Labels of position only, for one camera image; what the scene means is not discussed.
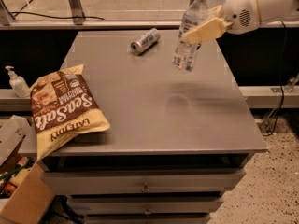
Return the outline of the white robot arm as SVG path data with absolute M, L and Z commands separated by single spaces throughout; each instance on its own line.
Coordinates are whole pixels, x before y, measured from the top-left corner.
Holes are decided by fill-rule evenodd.
M 298 21 L 299 0 L 226 0 L 209 10 L 208 17 L 186 32 L 188 44 L 222 37 L 224 33 L 241 35 L 274 21 Z

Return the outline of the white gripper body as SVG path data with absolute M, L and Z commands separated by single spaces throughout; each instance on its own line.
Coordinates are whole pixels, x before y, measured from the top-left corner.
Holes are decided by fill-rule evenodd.
M 227 30 L 230 34 L 244 34 L 260 26 L 257 0 L 226 0 L 222 5 L 222 15 L 231 23 Z

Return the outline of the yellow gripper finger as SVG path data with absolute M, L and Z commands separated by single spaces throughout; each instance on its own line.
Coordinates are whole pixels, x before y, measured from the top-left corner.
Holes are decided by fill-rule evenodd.
M 218 17 L 222 16 L 222 5 L 215 6 L 208 11 L 209 17 Z
M 192 28 L 182 35 L 182 41 L 187 44 L 197 44 L 222 37 L 233 24 L 224 18 L 214 17 Z

